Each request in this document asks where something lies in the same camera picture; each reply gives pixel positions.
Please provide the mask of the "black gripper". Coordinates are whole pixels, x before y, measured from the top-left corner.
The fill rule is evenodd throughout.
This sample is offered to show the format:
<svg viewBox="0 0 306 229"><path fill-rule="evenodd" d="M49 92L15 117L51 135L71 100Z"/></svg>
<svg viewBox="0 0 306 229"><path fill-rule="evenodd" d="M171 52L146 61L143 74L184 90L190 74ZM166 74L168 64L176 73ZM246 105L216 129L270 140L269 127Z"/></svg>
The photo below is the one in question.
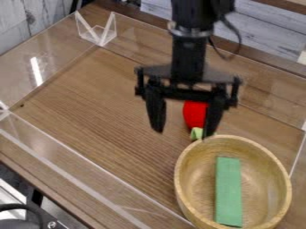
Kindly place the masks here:
<svg viewBox="0 0 306 229"><path fill-rule="evenodd" d="M135 95L146 101L152 129L159 133L164 130L164 100L191 100L210 103L202 138L211 136L219 126L223 108L238 106L242 79L210 66L199 76L176 77L168 64L139 66L135 73Z"/></svg>

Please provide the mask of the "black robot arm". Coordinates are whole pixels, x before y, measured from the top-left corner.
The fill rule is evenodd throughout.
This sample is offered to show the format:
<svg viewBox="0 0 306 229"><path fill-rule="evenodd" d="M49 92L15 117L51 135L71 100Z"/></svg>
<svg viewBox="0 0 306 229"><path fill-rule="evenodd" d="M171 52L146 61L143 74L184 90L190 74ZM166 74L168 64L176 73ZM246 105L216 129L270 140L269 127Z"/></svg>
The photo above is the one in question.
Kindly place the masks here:
<svg viewBox="0 0 306 229"><path fill-rule="evenodd" d="M146 102L156 132L164 130L167 99L207 103L202 132L207 138L218 129L223 112L238 106L243 84L239 77L215 72L206 65L206 49L214 45L214 24L222 22L234 33L239 32L226 18L235 11L235 0L171 0L171 6L171 63L135 68L135 95Z"/></svg>

